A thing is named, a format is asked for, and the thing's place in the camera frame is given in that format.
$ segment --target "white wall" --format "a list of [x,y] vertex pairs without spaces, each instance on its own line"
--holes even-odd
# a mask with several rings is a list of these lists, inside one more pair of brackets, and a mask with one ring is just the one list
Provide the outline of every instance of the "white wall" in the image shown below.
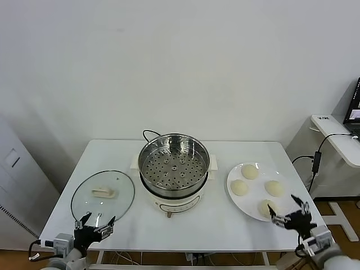
[[280,141],[360,74],[360,2],[0,2],[0,113],[58,188],[92,138]]

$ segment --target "dough ball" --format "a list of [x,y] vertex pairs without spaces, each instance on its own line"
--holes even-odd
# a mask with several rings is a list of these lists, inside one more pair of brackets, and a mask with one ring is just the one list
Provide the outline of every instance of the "dough ball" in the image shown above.
[[284,187],[279,181],[268,181],[265,183],[265,189],[266,191],[274,197],[281,197],[284,195]]
[[247,194],[249,187],[243,180],[235,180],[231,182],[231,190],[237,196],[244,196]]
[[256,177],[258,177],[259,170],[255,166],[248,164],[248,165],[242,166],[241,174],[246,179],[254,180]]
[[266,218],[271,218],[268,205],[277,213],[277,206],[272,200],[263,200],[259,204],[259,212]]

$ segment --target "cable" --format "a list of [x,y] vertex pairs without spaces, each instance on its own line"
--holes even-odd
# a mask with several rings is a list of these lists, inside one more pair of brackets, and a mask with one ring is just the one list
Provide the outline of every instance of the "cable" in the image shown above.
[[244,263],[242,263],[242,262],[240,262],[238,259],[236,259],[233,253],[231,253],[231,256],[235,259],[235,261],[237,261],[238,263],[240,263],[241,266],[246,266],[246,265],[244,265]]
[[314,179],[315,179],[315,175],[316,175],[316,173],[313,173],[313,177],[311,178],[311,181],[310,181],[310,186],[309,186],[308,192],[310,192],[311,187],[313,186],[313,182],[314,182]]
[[324,142],[331,136],[334,136],[334,135],[339,135],[339,136],[353,136],[354,134],[351,133],[351,134],[345,134],[345,133],[333,133],[333,134],[329,134],[328,136],[325,137],[325,139],[322,140],[320,146],[319,146],[319,150],[318,152],[320,152],[320,149],[322,147],[322,145],[324,144]]
[[111,261],[110,261],[110,264],[113,263],[113,260],[114,260],[114,258],[115,258],[116,255],[117,255],[117,254],[116,254],[116,252],[115,252],[114,256],[112,256],[112,259],[111,259]]
[[310,159],[314,159],[314,156],[307,156],[307,155],[305,155],[305,156],[298,156],[296,159],[294,159],[291,163],[294,163],[295,161],[297,161],[298,159],[301,159],[301,158],[310,158]]
[[212,259],[211,259],[211,257],[210,257],[211,255],[209,254],[209,260],[210,260],[210,262],[211,262],[211,264],[213,265],[213,266],[216,266],[214,263],[213,263],[213,261],[212,261]]
[[144,139],[145,139],[147,142],[149,142],[149,140],[146,138],[145,132],[151,132],[151,133],[155,133],[155,134],[158,135],[158,136],[161,136],[158,132],[155,132],[155,131],[150,130],[150,129],[144,129],[144,130],[142,131],[142,136],[144,137]]
[[[127,256],[129,256],[130,259],[126,258],[125,256],[122,256],[122,253],[127,254]],[[136,264],[137,266],[140,265],[140,264],[138,264],[137,262],[134,262],[133,259],[132,259],[131,256],[130,256],[130,254],[127,253],[127,252],[125,252],[125,251],[122,251],[122,252],[120,252],[120,253],[118,253],[118,252],[116,251],[116,254],[117,254],[119,257],[122,257],[123,259],[131,262],[131,265],[134,265],[134,264]]]
[[51,258],[62,258],[61,254],[57,254],[57,255],[51,255],[51,256],[44,256],[39,258],[39,253],[36,253],[35,256],[32,256],[32,249],[33,249],[33,245],[41,245],[41,240],[37,239],[36,241],[32,242],[29,246],[29,250],[28,250],[28,256],[29,256],[29,261],[31,262],[40,262],[41,260],[47,260],[47,259],[51,259]]

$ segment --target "table leg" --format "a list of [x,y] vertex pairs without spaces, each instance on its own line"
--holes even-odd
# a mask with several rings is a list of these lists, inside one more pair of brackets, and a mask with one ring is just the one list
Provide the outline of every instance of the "table leg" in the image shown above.
[[102,263],[102,257],[104,257],[104,251],[100,250],[99,255],[97,256],[96,264],[101,264]]
[[326,225],[341,225],[351,242],[359,241],[359,237],[356,235],[353,227],[351,227],[351,224],[349,223],[348,219],[344,215],[339,204],[337,204],[336,202],[329,202],[329,205],[335,215],[323,215],[322,216]]
[[270,263],[269,263],[268,254],[267,254],[266,252],[262,252],[262,254],[263,254],[264,264],[265,264],[266,266],[269,266]]

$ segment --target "electric cord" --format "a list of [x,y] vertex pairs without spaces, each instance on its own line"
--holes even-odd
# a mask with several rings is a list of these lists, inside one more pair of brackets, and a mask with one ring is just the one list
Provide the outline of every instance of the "electric cord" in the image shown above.
[[[29,251],[28,251],[28,256],[29,256],[29,261],[31,262],[40,262],[41,260],[47,260],[47,259],[52,259],[52,258],[62,258],[61,254],[58,255],[51,255],[51,256],[44,256],[44,257],[40,257],[39,258],[39,253],[37,253],[35,256],[32,256],[32,249],[33,249],[33,245],[41,245],[41,240],[37,239],[36,241],[32,242],[29,246]],[[51,241],[46,241],[46,246],[53,246],[53,242]]]
[[156,134],[156,135],[158,135],[158,136],[161,136],[161,134],[159,134],[159,133],[156,132],[156,131],[153,131],[153,130],[150,130],[150,129],[144,129],[144,130],[142,131],[142,136],[144,137],[144,139],[145,139],[147,142],[149,142],[149,139],[145,136],[145,132],[151,132],[151,133],[154,133],[154,134]]
[[314,159],[314,156],[307,156],[307,155],[304,155],[304,156],[298,156],[296,159],[294,159],[291,163],[294,163],[295,161],[297,161],[298,159],[302,159],[302,158],[310,158],[310,159]]
[[231,256],[235,259],[235,261],[237,261],[238,263],[240,263],[241,266],[246,266],[246,265],[244,265],[244,263],[242,263],[241,261],[239,261],[238,259],[236,259],[236,257],[234,256],[233,253],[231,253]]
[[325,141],[326,141],[329,137],[334,136],[334,135],[339,135],[339,136],[354,136],[353,133],[350,133],[350,134],[346,134],[346,133],[333,133],[333,134],[329,134],[329,135],[327,135],[327,136],[322,140],[322,142],[321,142],[321,144],[320,144],[320,146],[319,146],[319,149],[318,149],[317,151],[320,152],[320,149],[321,149],[322,145],[325,143]]
[[355,134],[353,134],[353,133],[349,133],[349,134],[346,134],[346,133],[332,133],[332,134],[329,134],[322,140],[318,150],[315,152],[315,154],[313,156],[302,155],[302,156],[298,156],[296,159],[294,159],[292,161],[292,163],[295,163],[298,159],[301,159],[301,158],[310,158],[310,159],[312,159],[313,165],[312,165],[311,171],[312,171],[313,175],[312,175],[312,179],[310,180],[310,184],[307,186],[308,187],[308,192],[310,192],[310,190],[311,190],[311,188],[313,186],[314,180],[315,180],[315,176],[319,172],[321,154],[322,154],[320,152],[320,150],[321,150],[321,147],[323,146],[323,144],[326,142],[326,140],[331,136],[354,136],[354,135]]
[[[122,253],[127,254],[127,256],[129,256],[130,259],[129,259],[129,258],[126,258],[125,256],[122,256]],[[136,264],[137,266],[140,265],[139,263],[134,262],[133,259],[132,259],[131,256],[130,256],[130,254],[127,253],[127,252],[125,252],[125,251],[122,251],[122,252],[120,252],[120,253],[118,253],[118,251],[116,251],[116,255],[118,256],[118,260],[119,260],[119,258],[121,257],[121,258],[127,260],[128,262],[131,262],[131,265],[134,265],[134,264]]]
[[310,192],[311,187],[313,186],[315,175],[316,175],[316,173],[313,173],[313,177],[311,178],[310,185],[309,185],[309,188],[308,188],[308,192]]
[[211,255],[209,254],[209,260],[210,260],[210,262],[211,262],[211,264],[213,265],[213,266],[216,266],[214,263],[213,263],[213,261],[212,261],[212,258],[211,258]]

